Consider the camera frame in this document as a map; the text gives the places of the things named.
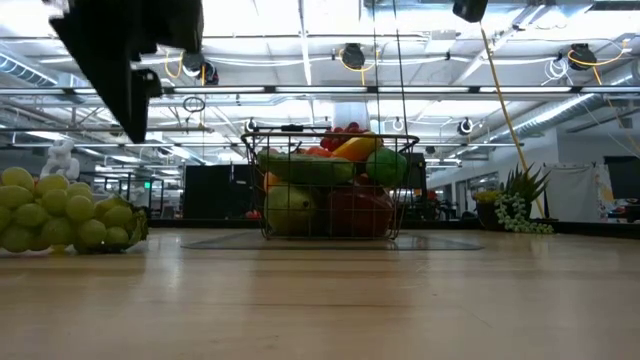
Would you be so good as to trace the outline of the green grape bunch with leaf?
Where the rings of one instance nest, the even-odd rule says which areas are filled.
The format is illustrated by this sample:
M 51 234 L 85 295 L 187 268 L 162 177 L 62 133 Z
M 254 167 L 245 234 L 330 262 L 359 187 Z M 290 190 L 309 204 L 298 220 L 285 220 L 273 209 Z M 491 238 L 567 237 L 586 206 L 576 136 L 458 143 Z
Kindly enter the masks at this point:
M 123 253 L 148 234 L 146 208 L 119 195 L 98 200 L 88 184 L 62 174 L 0 171 L 0 250 Z

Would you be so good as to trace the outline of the black partition panel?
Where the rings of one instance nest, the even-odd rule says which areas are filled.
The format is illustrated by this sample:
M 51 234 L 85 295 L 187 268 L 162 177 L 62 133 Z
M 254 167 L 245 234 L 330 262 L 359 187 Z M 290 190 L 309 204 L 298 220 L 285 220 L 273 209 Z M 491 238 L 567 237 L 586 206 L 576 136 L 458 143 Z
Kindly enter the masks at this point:
M 249 165 L 187 166 L 185 219 L 259 219 Z

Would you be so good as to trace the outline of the black computer tower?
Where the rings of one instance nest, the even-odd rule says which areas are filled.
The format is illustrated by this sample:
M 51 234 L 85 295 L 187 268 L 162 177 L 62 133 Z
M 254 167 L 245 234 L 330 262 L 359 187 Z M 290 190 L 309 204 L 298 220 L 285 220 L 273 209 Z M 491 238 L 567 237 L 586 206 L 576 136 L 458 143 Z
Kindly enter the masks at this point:
M 405 155 L 408 163 L 407 186 L 410 189 L 424 188 L 426 185 L 425 157 L 421 152 Z

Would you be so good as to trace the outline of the spiky green potted plant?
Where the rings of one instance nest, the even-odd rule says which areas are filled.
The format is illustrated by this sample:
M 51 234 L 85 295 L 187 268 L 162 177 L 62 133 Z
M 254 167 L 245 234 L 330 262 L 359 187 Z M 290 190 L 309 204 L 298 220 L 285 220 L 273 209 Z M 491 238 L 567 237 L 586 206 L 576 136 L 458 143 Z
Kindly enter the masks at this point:
M 545 191 L 548 184 L 548 175 L 542 175 L 541 168 L 535 173 L 532 173 L 531 169 L 532 167 L 528 167 L 522 170 L 519 166 L 512 169 L 508 174 L 506 185 L 499 195 L 499 199 L 517 197 L 525 205 L 530 205 L 535 201 Z

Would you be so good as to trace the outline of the white humanoid robot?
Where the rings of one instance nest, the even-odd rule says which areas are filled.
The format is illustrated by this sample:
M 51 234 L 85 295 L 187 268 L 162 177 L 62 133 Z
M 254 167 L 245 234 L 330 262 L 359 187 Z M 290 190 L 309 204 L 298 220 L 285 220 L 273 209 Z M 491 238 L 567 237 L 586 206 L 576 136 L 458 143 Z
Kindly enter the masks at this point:
M 75 143 L 72 140 L 55 140 L 48 149 L 48 158 L 40 172 L 40 177 L 58 174 L 67 180 L 77 180 L 80 174 L 80 163 L 72 157 L 74 147 Z

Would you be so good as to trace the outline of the trailing pale green plant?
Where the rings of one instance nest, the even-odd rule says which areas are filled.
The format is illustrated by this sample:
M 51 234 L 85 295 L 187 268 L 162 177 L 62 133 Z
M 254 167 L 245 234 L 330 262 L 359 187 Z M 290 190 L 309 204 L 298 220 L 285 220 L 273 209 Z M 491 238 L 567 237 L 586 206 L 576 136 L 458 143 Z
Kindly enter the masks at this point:
M 518 193 L 514 195 L 501 194 L 496 198 L 495 214 L 498 223 L 506 231 L 529 234 L 552 234 L 554 229 L 549 224 L 532 222 L 526 214 L 525 199 Z

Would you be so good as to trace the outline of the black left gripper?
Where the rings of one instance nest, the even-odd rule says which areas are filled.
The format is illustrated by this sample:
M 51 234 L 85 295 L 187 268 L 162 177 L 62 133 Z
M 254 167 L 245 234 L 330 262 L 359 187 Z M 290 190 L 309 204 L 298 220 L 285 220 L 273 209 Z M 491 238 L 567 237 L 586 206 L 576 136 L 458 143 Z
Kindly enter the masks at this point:
M 67 0 L 49 25 L 128 138 L 145 141 L 149 71 L 133 61 L 160 45 L 198 53 L 202 0 Z

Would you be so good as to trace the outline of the white hanging cloth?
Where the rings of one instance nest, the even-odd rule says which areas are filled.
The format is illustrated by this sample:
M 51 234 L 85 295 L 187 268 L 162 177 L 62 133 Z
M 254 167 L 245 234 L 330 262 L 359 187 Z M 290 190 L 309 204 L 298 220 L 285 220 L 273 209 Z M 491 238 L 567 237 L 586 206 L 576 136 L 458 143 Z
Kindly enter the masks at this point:
M 607 223 L 615 200 L 608 167 L 599 163 L 545 164 L 545 215 L 561 222 Z

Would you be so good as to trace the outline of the green plastic lime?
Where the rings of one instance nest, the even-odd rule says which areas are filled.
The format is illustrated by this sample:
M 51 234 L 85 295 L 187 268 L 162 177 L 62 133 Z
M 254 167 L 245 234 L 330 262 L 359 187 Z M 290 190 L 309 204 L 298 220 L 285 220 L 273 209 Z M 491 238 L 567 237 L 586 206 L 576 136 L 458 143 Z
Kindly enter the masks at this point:
M 381 147 L 366 162 L 368 177 L 384 187 L 397 186 L 407 172 L 407 159 L 389 148 Z

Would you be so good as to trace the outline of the yellow banana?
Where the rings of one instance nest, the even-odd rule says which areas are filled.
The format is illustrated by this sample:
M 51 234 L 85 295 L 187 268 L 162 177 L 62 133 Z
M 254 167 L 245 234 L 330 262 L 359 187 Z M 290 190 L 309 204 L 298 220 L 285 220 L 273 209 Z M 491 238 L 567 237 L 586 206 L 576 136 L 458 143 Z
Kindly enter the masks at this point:
M 382 139 L 373 133 L 365 133 L 362 136 L 352 137 L 335 149 L 334 157 L 343 158 L 352 162 L 361 162 L 383 145 Z

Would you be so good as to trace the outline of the red grape bunch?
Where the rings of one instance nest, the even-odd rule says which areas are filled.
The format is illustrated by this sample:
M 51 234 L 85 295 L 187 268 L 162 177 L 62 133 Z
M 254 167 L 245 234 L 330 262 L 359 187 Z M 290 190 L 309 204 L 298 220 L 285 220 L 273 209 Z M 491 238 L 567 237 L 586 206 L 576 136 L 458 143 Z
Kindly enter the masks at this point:
M 357 122 L 349 123 L 345 128 L 334 127 L 325 132 L 325 136 L 320 141 L 320 146 L 328 151 L 334 151 L 351 139 L 351 134 L 360 134 L 367 132 L 367 129 L 361 128 Z

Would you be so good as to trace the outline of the dark plant pot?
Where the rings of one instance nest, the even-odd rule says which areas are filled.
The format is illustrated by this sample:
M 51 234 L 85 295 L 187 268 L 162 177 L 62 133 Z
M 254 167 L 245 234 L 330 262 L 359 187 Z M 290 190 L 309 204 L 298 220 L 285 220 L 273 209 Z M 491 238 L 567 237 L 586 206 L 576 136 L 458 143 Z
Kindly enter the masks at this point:
M 492 190 L 480 191 L 473 196 L 478 219 L 486 230 L 502 231 L 504 229 L 496 214 L 496 201 L 501 194 L 501 191 Z

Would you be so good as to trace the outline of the silver air duct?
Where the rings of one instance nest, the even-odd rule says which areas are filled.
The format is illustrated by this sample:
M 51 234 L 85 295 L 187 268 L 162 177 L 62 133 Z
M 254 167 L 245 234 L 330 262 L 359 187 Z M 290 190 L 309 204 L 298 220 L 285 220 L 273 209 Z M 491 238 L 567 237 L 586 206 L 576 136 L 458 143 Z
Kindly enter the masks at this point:
M 30 85 L 30 88 L 17 90 L 17 95 L 49 95 L 75 104 L 85 102 L 84 97 L 75 94 L 71 90 L 63 90 L 58 79 L 28 66 L 15 56 L 0 53 L 0 74 L 12 76 Z
M 612 70 L 601 80 L 602 85 L 584 85 L 562 101 L 545 103 L 516 117 L 512 121 L 515 134 L 518 138 L 524 138 L 585 115 L 587 111 L 605 106 L 606 101 L 614 95 L 640 94 L 640 58 Z

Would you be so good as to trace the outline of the green cucumber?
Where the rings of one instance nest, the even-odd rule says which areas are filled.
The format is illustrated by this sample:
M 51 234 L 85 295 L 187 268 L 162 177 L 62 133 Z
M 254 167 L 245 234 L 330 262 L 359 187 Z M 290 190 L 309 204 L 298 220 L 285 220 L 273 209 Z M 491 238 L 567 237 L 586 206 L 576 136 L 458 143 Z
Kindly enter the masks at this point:
M 355 175 L 354 164 L 342 158 L 260 151 L 257 162 L 261 170 L 296 184 L 334 186 Z

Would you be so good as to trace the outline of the green pear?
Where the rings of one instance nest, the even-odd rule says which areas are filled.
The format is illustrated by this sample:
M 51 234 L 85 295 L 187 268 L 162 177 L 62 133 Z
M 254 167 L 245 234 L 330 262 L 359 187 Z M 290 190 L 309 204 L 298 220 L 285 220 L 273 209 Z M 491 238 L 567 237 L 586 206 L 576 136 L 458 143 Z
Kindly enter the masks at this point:
M 316 197 L 307 188 L 290 184 L 272 187 L 264 200 L 266 221 L 273 234 L 308 234 L 316 217 Z

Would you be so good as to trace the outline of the long ceiling light bar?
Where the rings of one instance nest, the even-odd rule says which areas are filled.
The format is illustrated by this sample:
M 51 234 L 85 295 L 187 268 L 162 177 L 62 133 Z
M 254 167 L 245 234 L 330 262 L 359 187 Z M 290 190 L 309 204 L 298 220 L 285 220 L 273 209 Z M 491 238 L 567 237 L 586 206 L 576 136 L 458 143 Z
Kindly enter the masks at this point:
M 640 86 L 505 86 L 506 94 L 640 94 Z M 163 87 L 162 95 L 175 94 L 496 94 L 495 86 L 223 86 Z M 0 95 L 97 95 L 93 88 L 0 88 Z

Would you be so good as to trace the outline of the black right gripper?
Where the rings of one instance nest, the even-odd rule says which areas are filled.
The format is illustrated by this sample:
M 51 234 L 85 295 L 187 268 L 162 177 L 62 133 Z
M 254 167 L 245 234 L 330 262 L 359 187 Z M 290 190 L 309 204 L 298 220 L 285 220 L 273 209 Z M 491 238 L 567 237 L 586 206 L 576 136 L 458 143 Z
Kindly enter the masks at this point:
M 468 23 L 479 23 L 485 14 L 488 0 L 454 0 L 452 12 Z

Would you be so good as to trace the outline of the black aluminium table frame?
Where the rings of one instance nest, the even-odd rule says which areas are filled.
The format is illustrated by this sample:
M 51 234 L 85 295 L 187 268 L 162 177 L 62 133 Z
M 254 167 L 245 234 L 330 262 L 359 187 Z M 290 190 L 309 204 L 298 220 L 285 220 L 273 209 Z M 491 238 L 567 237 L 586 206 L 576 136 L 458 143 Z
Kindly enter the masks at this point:
M 263 223 L 253 219 L 151 219 L 151 228 L 259 229 Z M 552 222 L 556 233 L 640 240 L 640 223 Z M 477 219 L 463 221 L 404 220 L 401 230 L 483 230 Z

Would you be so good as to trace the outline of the dark red glossy fruit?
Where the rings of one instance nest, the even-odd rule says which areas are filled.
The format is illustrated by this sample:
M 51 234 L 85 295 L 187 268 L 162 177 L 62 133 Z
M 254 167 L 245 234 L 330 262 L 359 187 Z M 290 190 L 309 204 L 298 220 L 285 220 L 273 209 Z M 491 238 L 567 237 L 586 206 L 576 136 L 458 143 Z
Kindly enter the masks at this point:
M 336 188 L 326 205 L 329 233 L 337 237 L 383 237 L 395 213 L 394 201 L 379 186 Z

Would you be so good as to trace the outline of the black box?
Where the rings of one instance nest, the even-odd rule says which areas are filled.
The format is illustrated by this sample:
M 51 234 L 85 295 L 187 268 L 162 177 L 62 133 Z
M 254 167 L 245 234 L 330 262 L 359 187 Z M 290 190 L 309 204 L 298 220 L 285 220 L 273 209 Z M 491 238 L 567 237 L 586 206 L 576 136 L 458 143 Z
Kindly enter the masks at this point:
M 615 199 L 640 199 L 640 159 L 633 156 L 605 156 Z

